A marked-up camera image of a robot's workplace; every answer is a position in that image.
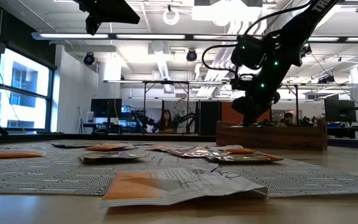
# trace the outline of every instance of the desk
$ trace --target desk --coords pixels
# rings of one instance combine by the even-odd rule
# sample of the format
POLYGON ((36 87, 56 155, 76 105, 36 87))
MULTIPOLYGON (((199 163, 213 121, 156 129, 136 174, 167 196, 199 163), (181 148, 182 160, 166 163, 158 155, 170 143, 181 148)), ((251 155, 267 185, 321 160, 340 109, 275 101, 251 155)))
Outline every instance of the desk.
MULTIPOLYGON (((205 142, 158 143, 205 145, 205 142)), ((278 149, 261 151, 358 175, 358 149, 328 147, 326 152, 278 149)), ((90 196, 0 195, 0 223, 358 223, 358 196, 269 200, 216 197, 199 198, 170 207, 110 209, 100 209, 99 203, 100 197, 90 196)))
POLYGON ((337 138, 349 137, 351 139, 356 138, 356 131, 358 128, 327 128, 328 136, 335 136, 337 138))

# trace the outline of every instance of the ceiling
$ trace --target ceiling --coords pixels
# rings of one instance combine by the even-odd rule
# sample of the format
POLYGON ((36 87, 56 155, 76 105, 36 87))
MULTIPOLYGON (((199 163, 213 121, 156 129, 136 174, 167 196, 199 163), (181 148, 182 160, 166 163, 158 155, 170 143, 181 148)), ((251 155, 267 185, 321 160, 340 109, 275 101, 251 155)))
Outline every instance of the ceiling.
MULTIPOLYGON (((282 9, 290 0, 275 0, 277 5, 270 10, 282 9)), ((217 26, 213 21, 194 21, 191 11, 194 0, 182 0, 182 4, 176 6, 181 10, 180 19, 175 25, 168 25, 162 19, 166 6, 145 5, 142 11, 141 5, 131 5, 140 16, 137 25, 104 23, 99 28, 100 33, 176 33, 176 34, 227 34, 230 25, 217 26)), ((53 0, 0 0, 0 6, 11 14, 15 15, 39 32, 85 32, 85 19, 87 13, 78 10, 75 3, 55 2, 53 0)), ((321 26, 313 35, 358 35, 358 13, 356 7, 342 7, 321 26)), ((170 70, 194 71, 196 64, 187 62, 185 57, 189 48, 196 49, 199 58, 207 47, 218 42, 185 42, 169 41, 170 53, 175 53, 174 60, 167 63, 170 70)), ((127 67, 123 70, 124 75, 150 74, 157 69, 157 63, 145 63, 143 58, 147 56, 149 41, 129 40, 72 40, 71 45, 115 45, 121 53, 127 67)), ((316 59, 313 57, 304 58, 301 67, 292 67, 284 81, 294 82, 316 82, 310 77, 319 74, 325 69, 334 68, 337 82, 345 82, 349 79, 349 68, 357 65, 358 44, 312 44, 311 48, 316 59)), ((207 59, 214 60, 219 50, 212 50, 207 59)), ((83 55, 84 52, 77 52, 76 55, 83 55)))

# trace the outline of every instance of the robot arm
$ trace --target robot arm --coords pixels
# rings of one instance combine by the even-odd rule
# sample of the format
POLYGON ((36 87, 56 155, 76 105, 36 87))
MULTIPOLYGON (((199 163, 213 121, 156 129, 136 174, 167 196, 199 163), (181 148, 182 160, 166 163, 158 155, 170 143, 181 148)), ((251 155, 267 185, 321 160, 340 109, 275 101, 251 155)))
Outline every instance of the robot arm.
POLYGON ((280 30, 267 34, 262 40, 244 34, 238 38, 231 61, 238 68, 258 70, 251 81, 241 80, 235 74, 233 90, 244 90, 246 95, 233 101, 233 109, 244 115, 244 126, 254 122, 273 103, 280 99, 277 89, 291 65, 300 67, 305 44, 319 21, 340 0, 311 0, 308 8, 295 16, 280 30))

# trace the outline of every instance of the wooden planter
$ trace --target wooden planter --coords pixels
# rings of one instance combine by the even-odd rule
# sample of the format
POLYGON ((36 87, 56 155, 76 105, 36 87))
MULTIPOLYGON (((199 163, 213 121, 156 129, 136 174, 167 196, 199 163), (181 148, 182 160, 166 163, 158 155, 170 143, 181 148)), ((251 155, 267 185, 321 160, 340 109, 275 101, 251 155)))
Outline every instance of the wooden planter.
POLYGON ((326 125, 321 120, 317 127, 232 127, 218 121, 216 144, 238 144, 243 147, 324 151, 327 149, 326 125))

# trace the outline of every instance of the patterned mat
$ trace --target patterned mat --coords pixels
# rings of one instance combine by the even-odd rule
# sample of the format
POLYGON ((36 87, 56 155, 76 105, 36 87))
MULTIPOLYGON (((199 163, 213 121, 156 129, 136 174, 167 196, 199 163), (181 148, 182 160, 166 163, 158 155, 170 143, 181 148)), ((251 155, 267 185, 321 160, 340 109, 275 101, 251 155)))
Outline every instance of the patterned mat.
MULTIPOLYGON (((202 166, 206 159, 183 159, 138 146, 134 153, 147 153, 135 163, 82 164, 84 149, 58 149, 49 143, 0 146, 0 149, 41 149, 44 157, 0 160, 0 194, 104 195, 116 171, 202 166)), ((269 188, 271 197, 358 194, 358 176, 313 164, 284 159, 275 164, 221 165, 223 169, 269 188)))

